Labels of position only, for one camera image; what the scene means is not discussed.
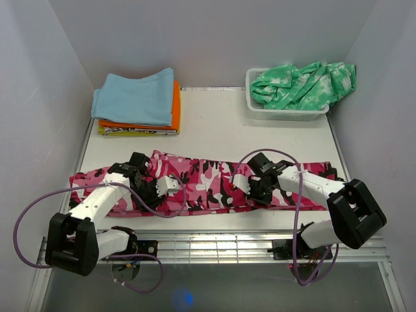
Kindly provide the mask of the pink camouflage trousers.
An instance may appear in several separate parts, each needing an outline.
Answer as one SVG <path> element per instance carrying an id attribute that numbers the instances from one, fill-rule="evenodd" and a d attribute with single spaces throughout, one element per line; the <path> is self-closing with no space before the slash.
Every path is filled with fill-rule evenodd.
<path id="1" fill-rule="evenodd" d="M 186 186 L 187 204 L 181 216 L 208 215 L 223 213 L 242 213 L 261 208 L 295 210 L 297 193 L 273 191 L 271 205 L 262 206 L 247 200 L 240 190 L 230 189 L 230 178 L 237 162 L 212 161 L 207 159 L 192 159 L 157 150 L 150 157 L 149 174 L 160 178 L 163 175 L 175 174 Z M 301 168 L 308 172 L 335 181 L 344 181 L 338 176 L 337 170 L 330 162 L 301 163 Z M 110 167 L 98 168 L 86 173 L 76 173 L 69 178 L 71 187 L 90 186 L 101 183 Z M 94 187 L 71 192 L 69 209 L 79 205 Z M 171 215 L 181 208 L 183 203 L 182 191 L 169 195 L 163 203 L 156 207 L 156 211 L 164 215 Z M 126 194 L 108 213 L 109 217 L 134 218 L 153 216 L 153 213 L 136 208 L 131 194 Z"/>

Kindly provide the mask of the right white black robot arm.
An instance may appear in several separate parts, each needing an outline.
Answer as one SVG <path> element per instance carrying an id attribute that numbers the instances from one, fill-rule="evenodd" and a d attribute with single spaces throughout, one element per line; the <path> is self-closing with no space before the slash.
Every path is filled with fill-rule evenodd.
<path id="1" fill-rule="evenodd" d="M 269 205 L 278 189 L 297 193 L 326 208 L 330 219 L 302 226 L 293 242 L 294 252 L 308 258 L 317 248 L 343 243 L 357 250 L 382 229 L 387 219 L 364 182 L 334 181 L 300 171 L 288 161 L 273 163 L 263 153 L 252 157 L 248 166 L 253 175 L 237 174 L 233 184 L 246 197 L 261 205 Z"/>

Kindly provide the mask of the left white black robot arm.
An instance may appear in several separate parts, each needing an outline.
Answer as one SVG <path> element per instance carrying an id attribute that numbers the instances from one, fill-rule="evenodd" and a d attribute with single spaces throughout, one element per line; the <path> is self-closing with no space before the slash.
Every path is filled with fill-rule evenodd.
<path id="1" fill-rule="evenodd" d="M 135 232 L 116 226 L 103 233 L 97 226 L 126 194 L 131 193 L 143 208 L 154 209 L 178 183 L 168 176 L 148 174 L 149 158 L 134 152 L 129 161 L 114 163 L 95 189 L 67 214 L 57 213 L 47 234 L 45 261 L 52 267 L 87 276 L 100 259 L 113 254 L 132 259 L 138 252 Z"/>

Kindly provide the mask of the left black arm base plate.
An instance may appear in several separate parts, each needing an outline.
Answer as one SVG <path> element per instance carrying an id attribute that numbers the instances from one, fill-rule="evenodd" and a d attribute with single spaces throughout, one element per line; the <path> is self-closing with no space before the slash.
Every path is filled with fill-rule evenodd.
<path id="1" fill-rule="evenodd" d="M 157 240 L 138 240 L 133 243 L 133 251 L 136 256 L 132 257 L 132 261 L 151 261 L 149 255 L 157 257 L 159 242 Z"/>

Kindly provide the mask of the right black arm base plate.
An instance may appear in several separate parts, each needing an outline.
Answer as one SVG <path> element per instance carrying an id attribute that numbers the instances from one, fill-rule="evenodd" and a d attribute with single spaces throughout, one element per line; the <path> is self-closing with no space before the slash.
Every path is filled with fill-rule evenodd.
<path id="1" fill-rule="evenodd" d="M 276 239 L 272 241 L 272 247 L 267 250 L 273 255 L 274 260 L 288 260 L 293 258 L 293 240 Z M 296 241 L 296 258 L 302 260 L 320 260 L 323 258 L 327 247 L 310 248 L 302 239 Z"/>

